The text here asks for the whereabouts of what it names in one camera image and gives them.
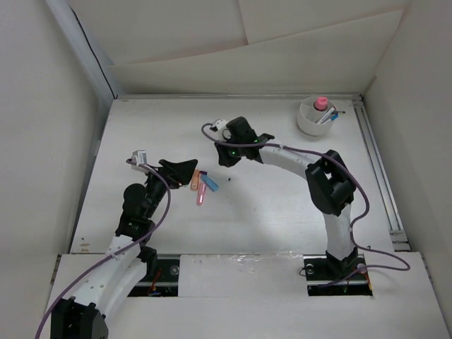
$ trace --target white table surface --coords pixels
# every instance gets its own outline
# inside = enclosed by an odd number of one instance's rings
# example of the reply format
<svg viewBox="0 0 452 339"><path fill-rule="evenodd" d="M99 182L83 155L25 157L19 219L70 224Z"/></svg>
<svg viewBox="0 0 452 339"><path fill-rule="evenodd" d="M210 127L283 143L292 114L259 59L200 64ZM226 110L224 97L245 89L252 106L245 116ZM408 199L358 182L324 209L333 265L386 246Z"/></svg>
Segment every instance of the white table surface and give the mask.
<svg viewBox="0 0 452 339"><path fill-rule="evenodd" d="M56 259L0 259L0 338L34 338L50 296Z"/></svg>
<svg viewBox="0 0 452 339"><path fill-rule="evenodd" d="M400 256L412 269L371 271L373 297L308 297L306 282L295 267L302 264L300 256L263 260L185 256L179 277L185 297L127 298L109 320L109 339L449 338L420 255ZM64 255L50 302L101 258ZM395 264L391 258L374 254L366 254L366 260ZM268 274L276 266L287 267L282 277ZM268 293L278 286L279 293ZM49 322L41 338L48 337Z"/></svg>
<svg viewBox="0 0 452 339"><path fill-rule="evenodd" d="M326 231L314 207L307 183L277 167L243 159L232 168L218 165L211 141L201 125L219 118L244 116L257 134L270 133L294 147L337 150L371 201L370 214L357 223L356 239L372 248L392 251L389 223L350 100L332 100L346 114L323 137L303 134L296 124L301 99L134 99L115 100L90 180L72 253L104 253L119 224L124 189L145 176L125 159L145 149L148 162L179 162L196 158L198 168L231 177L218 192L208 191L203 206L196 192L184 187L172 192L166 221L149 245L160 254L262 254L296 251L322 254ZM165 208L162 200L154 221ZM355 194L352 216L364 210Z"/></svg>

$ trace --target pink object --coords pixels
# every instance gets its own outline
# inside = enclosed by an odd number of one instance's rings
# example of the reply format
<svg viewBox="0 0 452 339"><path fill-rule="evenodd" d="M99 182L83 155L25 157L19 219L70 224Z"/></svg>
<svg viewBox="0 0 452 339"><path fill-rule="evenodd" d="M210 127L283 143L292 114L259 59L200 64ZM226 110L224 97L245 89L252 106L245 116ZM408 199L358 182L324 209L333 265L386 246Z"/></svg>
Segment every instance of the pink object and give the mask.
<svg viewBox="0 0 452 339"><path fill-rule="evenodd" d="M328 98L318 97L314 103L314 108L318 111L324 111L328 108Z"/></svg>
<svg viewBox="0 0 452 339"><path fill-rule="evenodd" d="M204 198L206 197L207 185L203 182L199 183L198 187L198 198L196 199L196 205L201 206L204 203Z"/></svg>

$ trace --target orange wire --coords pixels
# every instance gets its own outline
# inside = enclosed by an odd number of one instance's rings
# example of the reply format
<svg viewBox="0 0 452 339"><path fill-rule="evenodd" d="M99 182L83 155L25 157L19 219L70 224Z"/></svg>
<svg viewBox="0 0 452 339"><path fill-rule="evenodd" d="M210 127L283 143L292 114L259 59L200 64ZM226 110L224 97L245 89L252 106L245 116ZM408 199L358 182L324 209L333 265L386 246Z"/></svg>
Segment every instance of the orange wire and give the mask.
<svg viewBox="0 0 452 339"><path fill-rule="evenodd" d="M154 278L154 280L153 280L152 285L149 287L148 295L153 291L153 289L154 289L154 284L155 284L155 282L157 281L157 279L160 277L160 274L161 274L161 273L162 273L162 269L160 268L160 269L157 271L157 274L155 275L155 278Z"/></svg>

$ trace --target purple cable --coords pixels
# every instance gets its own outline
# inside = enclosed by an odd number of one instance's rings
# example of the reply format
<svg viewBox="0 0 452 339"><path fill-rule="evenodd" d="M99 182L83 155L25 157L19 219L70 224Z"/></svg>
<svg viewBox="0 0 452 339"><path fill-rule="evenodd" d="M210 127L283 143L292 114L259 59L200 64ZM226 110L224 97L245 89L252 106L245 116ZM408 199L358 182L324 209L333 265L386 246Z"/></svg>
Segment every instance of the purple cable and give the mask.
<svg viewBox="0 0 452 339"><path fill-rule="evenodd" d="M134 165L134 163L132 163L132 161L127 160L126 161L128 164L132 164ZM66 287L63 292L61 292L58 297L56 297L56 299L54 300L54 302L52 303L52 305L50 305L50 307L48 308L48 310L46 310L46 312L44 313L44 316L42 317L42 320L39 324L39 326L37 327L37 331L35 334L35 339L40 339L41 336L41 332L42 329L44 328L44 325L47 321L47 319L49 318L50 314L52 314L52 311L54 310L54 308L57 306L57 304L59 303L59 301L61 299L63 299L64 295L69 292L72 287L74 287L80 280L82 280L87 274L93 272L96 268L98 268L99 266L101 266L103 263L106 263L108 260L112 259L113 256L118 256L121 253L127 251L128 249L130 249L131 247L139 244L140 242L142 242L143 240L146 240L146 238L148 238L150 235L152 235L152 233L154 233L154 231L162 224L163 220L165 220L168 211L170 210L170 204L171 204L171 191L170 191L170 186L168 186L168 183L165 181L165 179L163 179L163 177L158 174L152 167L150 167L149 165L139 165L139 167L149 171L150 173L152 173L152 175L155 175L164 185L165 188L167 189L167 197L168 197L168 202L167 202L167 207L162 215L162 217L160 218L160 220L158 220L157 224L155 224L154 228L152 230L150 230L148 233L146 233L145 235L143 235L140 239L134 241L133 243L123 247L122 249L114 252L113 255L109 255L106 256L105 258L103 258L101 261L95 263L94 265L92 265L91 267L89 267L89 269L87 269L85 272L83 272L82 274L80 274L68 287Z"/></svg>
<svg viewBox="0 0 452 339"><path fill-rule="evenodd" d="M213 126L213 124L207 123L207 124L202 125L201 132L204 134L204 136L209 138L211 141L213 141L214 143L217 143L218 145L221 145L221 146L233 147L233 148L248 148L248 147L276 147L276 148L283 148L285 150L291 150L292 152L317 155L319 157L322 157L323 159L326 159L326 160L332 162L335 166L337 166L340 170L342 170L345 173L345 175L348 176L348 178L351 180L351 182L357 187L358 191L362 195L362 198L364 199L364 204L366 206L365 209L364 209L364 212L361 213L360 215L358 215L350 223L350 229L351 229L350 238L352 240L352 243L358 249L361 249L362 251L368 251L368 252L372 252L372 253L383 254L385 256L390 256L391 258L399 260L400 262L402 262L406 266L406 267L403 267L403 268L399 268L399 267L393 267L393 266L387 266L387 265L363 265L362 267L357 268L356 270L352 271L351 274L347 275L345 278L329 282L328 284L319 285L319 287L329 287L329 286L336 285L338 283L341 283L342 281L345 281L345 280L351 278L356 273L360 273L360 272L362 272L362 271L364 271L364 270L366 270L368 268L385 268L385 269L388 269L388 270L403 270L403 271L411 269L410 264L406 260L404 260L403 258L401 258L399 256L396 256L395 254L392 254L392 253L389 253L389 252L385 252L385 251L380 251L378 249L368 249L367 247L363 247L363 246L361 246L361 245L356 243L355 237L353 236L353 227L355 226L355 223L358 220L361 220L362 218L364 218L369 213L369 210L370 210L369 197L367 196L366 192L364 191L362 186L359 184L359 182L350 173L350 171L345 166L343 166L340 162L338 162L336 159L333 159L329 155L326 155L326 154L323 154L323 153L320 153L320 152L316 152L315 150L301 150L299 148L293 148L293 147L289 147L289 146L285 146L285 145L280 145L280 144L277 144L277 143L247 143L247 144L241 144L241 145L235 145L235 144L231 144L231 143L224 143L222 141L218 141L217 139L215 139L212 136L209 136L207 134L205 129L208 126Z"/></svg>

